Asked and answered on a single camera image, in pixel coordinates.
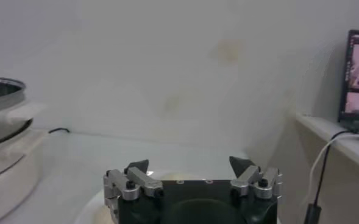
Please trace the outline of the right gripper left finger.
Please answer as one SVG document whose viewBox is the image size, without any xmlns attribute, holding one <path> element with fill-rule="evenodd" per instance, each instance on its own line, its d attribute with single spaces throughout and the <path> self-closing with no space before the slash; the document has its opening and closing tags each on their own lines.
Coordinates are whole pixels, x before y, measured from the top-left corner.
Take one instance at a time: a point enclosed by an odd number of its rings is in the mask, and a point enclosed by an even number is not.
<svg viewBox="0 0 359 224">
<path fill-rule="evenodd" d="M 124 171 L 117 169 L 106 171 L 103 176 L 104 198 L 113 200 L 121 197 L 125 201 L 137 200 L 141 194 L 147 197 L 164 196 L 163 182 L 147 175 L 149 160 L 130 163 Z"/>
</svg>

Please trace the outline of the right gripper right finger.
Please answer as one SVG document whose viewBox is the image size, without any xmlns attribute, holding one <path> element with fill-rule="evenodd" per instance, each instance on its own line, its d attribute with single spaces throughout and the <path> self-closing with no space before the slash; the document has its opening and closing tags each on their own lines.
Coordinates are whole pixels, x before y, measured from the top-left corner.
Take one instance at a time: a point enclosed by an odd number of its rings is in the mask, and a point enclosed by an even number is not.
<svg viewBox="0 0 359 224">
<path fill-rule="evenodd" d="M 235 156 L 229 156 L 229 162 L 236 176 L 230 185 L 240 197 L 250 192 L 261 200 L 282 197 L 282 173 L 279 169 L 269 167 L 262 171 L 251 160 Z"/>
</svg>

